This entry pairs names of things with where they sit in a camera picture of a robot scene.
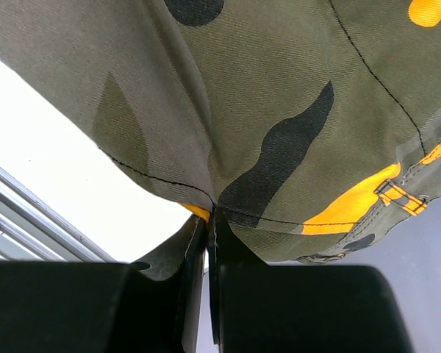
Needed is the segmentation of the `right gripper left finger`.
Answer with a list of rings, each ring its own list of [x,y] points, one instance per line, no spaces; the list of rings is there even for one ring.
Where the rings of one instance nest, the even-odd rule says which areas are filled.
[[[206,223],[131,264],[0,261],[0,352],[194,352]]]

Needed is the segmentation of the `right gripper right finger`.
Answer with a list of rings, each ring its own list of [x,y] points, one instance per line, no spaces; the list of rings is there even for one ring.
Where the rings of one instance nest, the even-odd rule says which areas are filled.
[[[393,291],[366,265],[268,265],[209,220],[212,336],[220,352],[411,352]]]

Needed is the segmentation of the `yellow green camouflage trousers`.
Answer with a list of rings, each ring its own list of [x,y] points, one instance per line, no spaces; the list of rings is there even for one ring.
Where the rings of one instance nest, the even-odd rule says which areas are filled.
[[[441,197],[441,1],[0,1],[0,60],[266,261],[339,260]]]

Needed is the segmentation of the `aluminium rail frame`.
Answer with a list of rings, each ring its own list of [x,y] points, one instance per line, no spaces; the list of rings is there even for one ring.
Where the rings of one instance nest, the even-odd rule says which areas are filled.
[[[0,260],[116,260],[0,166]]]

